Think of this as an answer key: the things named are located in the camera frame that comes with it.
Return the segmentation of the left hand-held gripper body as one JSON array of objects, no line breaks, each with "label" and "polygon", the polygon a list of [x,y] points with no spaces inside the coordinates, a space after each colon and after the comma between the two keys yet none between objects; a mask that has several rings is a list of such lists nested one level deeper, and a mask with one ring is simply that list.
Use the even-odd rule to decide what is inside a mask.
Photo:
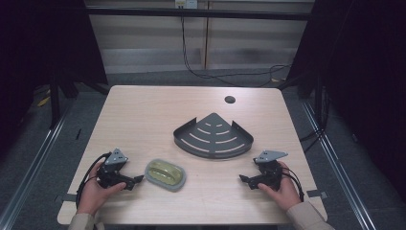
[{"label": "left hand-held gripper body", "polygon": [[97,172],[99,184],[106,189],[123,182],[125,184],[124,188],[131,191],[136,184],[136,180],[120,174],[120,170],[127,160],[128,158],[118,148],[110,152]]}]

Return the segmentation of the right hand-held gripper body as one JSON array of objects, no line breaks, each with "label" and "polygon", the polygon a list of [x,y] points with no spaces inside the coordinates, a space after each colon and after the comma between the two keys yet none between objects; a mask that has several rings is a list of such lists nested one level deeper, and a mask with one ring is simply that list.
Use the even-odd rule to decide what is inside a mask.
[{"label": "right hand-held gripper body", "polygon": [[254,190],[259,183],[265,184],[273,190],[278,190],[282,180],[282,165],[278,159],[285,157],[286,152],[276,150],[264,150],[258,157],[254,158],[254,163],[258,166],[260,175],[249,177],[248,186]]}]

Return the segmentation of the yellow soap bar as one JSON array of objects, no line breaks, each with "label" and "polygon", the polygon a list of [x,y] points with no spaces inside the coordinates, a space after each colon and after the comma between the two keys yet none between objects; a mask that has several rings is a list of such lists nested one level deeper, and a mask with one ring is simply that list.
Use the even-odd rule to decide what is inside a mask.
[{"label": "yellow soap bar", "polygon": [[183,178],[183,173],[180,169],[162,161],[151,162],[148,166],[147,174],[153,181],[170,186],[179,184]]}]

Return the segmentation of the dark grey corner shelf rack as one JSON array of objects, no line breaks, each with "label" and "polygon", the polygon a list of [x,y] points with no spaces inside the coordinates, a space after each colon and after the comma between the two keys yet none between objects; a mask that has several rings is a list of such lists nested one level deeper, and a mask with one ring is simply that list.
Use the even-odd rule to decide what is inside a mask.
[{"label": "dark grey corner shelf rack", "polygon": [[207,159],[228,159],[251,149],[254,137],[237,122],[226,122],[217,113],[186,122],[173,132],[182,150]]}]

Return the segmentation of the person's left hand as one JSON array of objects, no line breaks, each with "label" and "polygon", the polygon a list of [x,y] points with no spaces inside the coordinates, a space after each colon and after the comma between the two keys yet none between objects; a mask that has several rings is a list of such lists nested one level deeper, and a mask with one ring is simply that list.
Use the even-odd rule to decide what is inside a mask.
[{"label": "person's left hand", "polygon": [[124,182],[121,182],[112,187],[103,188],[97,181],[97,172],[101,164],[102,162],[98,162],[89,173],[89,179],[85,183],[80,196],[77,208],[78,214],[96,215],[107,199],[123,190],[126,186]]}]

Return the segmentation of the person's right hand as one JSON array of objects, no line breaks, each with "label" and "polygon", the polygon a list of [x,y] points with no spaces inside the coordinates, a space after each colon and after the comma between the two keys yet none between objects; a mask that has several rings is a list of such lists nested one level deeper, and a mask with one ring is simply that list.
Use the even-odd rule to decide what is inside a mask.
[{"label": "person's right hand", "polygon": [[[282,165],[283,172],[290,175],[288,167],[282,161],[280,161],[280,164]],[[301,203],[301,199],[294,186],[294,183],[288,175],[284,175],[282,177],[281,186],[277,191],[274,191],[265,184],[258,184],[259,189],[268,194],[285,212],[287,212],[291,207]]]}]

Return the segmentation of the grey tape strip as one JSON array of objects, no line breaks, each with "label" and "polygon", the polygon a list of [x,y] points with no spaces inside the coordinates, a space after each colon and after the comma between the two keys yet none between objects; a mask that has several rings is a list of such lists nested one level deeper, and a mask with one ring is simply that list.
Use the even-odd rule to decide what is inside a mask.
[{"label": "grey tape strip", "polygon": [[64,201],[75,202],[77,196],[72,194],[57,195],[54,202],[63,203]]},{"label": "grey tape strip", "polygon": [[308,197],[320,197],[321,199],[328,198],[327,192],[321,192],[319,190],[306,191]]}]

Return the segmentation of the black metal stand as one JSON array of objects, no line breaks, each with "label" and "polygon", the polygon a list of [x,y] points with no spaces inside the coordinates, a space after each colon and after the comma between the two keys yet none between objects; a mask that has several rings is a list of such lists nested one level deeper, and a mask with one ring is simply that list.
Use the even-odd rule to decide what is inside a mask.
[{"label": "black metal stand", "polygon": [[78,89],[75,86],[74,79],[68,74],[53,74],[50,81],[50,99],[52,108],[52,120],[50,129],[53,129],[61,118],[59,91],[62,91],[68,99],[75,98],[78,95]]}]

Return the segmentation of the black curtain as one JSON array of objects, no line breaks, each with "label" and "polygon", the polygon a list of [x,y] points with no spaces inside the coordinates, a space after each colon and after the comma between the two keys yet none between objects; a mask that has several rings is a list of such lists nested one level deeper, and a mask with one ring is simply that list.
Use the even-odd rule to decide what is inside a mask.
[{"label": "black curtain", "polygon": [[77,82],[107,83],[84,9],[84,0],[0,0],[0,147],[17,138],[39,85],[74,97]]},{"label": "black curtain", "polygon": [[321,81],[370,158],[406,202],[406,0],[314,0],[288,74]]}]

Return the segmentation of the aluminium floor rail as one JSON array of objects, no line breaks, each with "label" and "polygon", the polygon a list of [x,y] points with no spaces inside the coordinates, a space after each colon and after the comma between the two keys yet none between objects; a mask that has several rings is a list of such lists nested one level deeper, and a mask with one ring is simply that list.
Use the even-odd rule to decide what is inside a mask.
[{"label": "aluminium floor rail", "polygon": [[320,143],[329,165],[332,167],[334,174],[350,204],[351,210],[354,212],[361,228],[363,230],[378,230],[372,220],[365,203],[360,195],[355,190],[341,160],[339,159],[333,145],[328,136],[319,124],[316,122],[316,113],[309,102],[303,103],[304,112],[310,122],[313,131],[315,132],[316,141]]},{"label": "aluminium floor rail", "polygon": [[12,230],[71,108],[63,106],[54,125],[48,107],[32,107],[22,120],[0,162],[0,230]]}]

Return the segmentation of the black metal frame bar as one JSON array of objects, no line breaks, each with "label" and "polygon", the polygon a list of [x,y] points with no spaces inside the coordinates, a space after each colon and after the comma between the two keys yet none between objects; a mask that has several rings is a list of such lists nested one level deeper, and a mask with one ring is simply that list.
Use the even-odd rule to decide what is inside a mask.
[{"label": "black metal frame bar", "polygon": [[310,13],[270,12],[270,11],[219,11],[188,9],[141,9],[141,8],[107,8],[86,7],[88,14],[100,15],[135,15],[135,16],[175,16],[205,18],[237,18],[308,21],[315,18]]}]

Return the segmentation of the white wall socket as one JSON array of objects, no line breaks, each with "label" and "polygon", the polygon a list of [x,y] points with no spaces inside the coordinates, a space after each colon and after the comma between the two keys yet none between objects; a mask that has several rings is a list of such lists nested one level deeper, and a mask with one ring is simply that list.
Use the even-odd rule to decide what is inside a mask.
[{"label": "white wall socket", "polygon": [[197,0],[174,0],[174,4],[176,9],[189,9],[189,10],[198,9]]}]

